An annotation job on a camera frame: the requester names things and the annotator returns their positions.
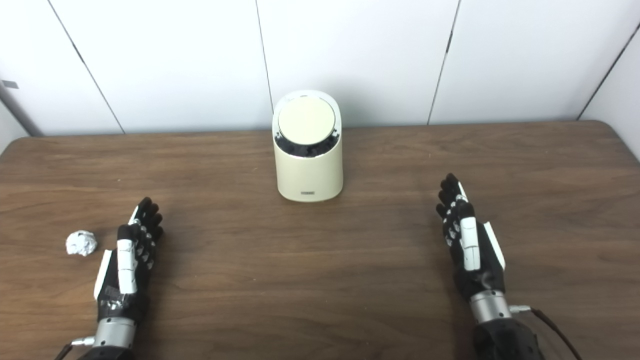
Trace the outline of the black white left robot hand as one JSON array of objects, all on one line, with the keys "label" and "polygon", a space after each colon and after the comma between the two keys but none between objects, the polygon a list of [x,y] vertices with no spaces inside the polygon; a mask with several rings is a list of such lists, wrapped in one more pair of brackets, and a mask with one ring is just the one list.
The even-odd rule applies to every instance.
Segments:
[{"label": "black white left robot hand", "polygon": [[124,318],[139,324],[151,303],[149,283],[163,216],[150,197],[143,198],[128,223],[118,227],[116,247],[106,250],[94,286],[97,321]]}]

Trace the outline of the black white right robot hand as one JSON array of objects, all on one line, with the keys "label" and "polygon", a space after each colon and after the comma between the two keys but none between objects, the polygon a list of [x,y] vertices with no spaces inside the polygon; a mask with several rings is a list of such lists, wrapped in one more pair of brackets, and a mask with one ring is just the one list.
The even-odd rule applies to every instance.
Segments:
[{"label": "black white right robot hand", "polygon": [[506,291],[505,257],[489,222],[477,219],[462,183],[448,173],[439,184],[435,209],[454,265],[453,280],[466,301],[484,291]]}]

